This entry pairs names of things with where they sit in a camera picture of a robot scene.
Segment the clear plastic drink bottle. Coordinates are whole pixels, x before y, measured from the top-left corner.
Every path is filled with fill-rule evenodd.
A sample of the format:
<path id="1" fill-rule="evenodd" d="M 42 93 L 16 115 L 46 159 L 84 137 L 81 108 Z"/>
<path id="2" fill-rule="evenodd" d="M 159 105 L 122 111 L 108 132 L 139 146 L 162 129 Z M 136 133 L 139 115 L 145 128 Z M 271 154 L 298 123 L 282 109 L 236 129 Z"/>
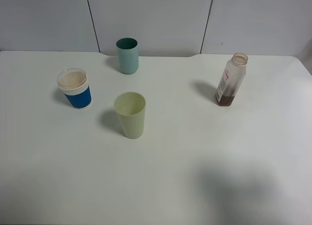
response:
<path id="1" fill-rule="evenodd" d="M 248 56 L 235 53 L 227 61 L 215 97 L 219 106 L 230 106 L 246 75 Z"/>

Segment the pale green plastic cup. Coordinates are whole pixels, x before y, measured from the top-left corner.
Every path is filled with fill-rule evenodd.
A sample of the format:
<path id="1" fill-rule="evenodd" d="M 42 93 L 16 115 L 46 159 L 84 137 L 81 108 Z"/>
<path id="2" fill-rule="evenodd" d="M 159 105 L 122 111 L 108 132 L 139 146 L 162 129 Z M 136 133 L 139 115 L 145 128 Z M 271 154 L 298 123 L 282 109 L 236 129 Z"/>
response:
<path id="1" fill-rule="evenodd" d="M 143 134 L 145 108 L 145 98 L 137 92 L 125 92 L 115 99 L 114 110 L 127 138 L 137 139 Z"/>

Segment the teal plastic cup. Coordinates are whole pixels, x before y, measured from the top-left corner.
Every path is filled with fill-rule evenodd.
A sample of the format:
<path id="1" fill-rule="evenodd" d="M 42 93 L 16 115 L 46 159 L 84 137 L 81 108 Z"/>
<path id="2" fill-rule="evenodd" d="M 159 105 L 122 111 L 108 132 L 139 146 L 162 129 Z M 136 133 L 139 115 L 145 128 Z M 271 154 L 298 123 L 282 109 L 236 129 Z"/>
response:
<path id="1" fill-rule="evenodd" d="M 134 74 L 139 67 L 137 40 L 122 38 L 116 42 L 116 47 L 122 73 Z"/>

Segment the blue sleeved paper cup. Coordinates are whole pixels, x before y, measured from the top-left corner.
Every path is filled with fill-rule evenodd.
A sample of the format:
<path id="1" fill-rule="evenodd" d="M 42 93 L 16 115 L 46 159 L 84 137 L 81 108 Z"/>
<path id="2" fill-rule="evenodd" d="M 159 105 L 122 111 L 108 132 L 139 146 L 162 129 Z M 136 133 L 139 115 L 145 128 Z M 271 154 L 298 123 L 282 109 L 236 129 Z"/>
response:
<path id="1" fill-rule="evenodd" d="M 75 109 L 85 109 L 92 102 L 87 74 L 84 70 L 71 68 L 61 72 L 57 78 L 59 89 Z"/>

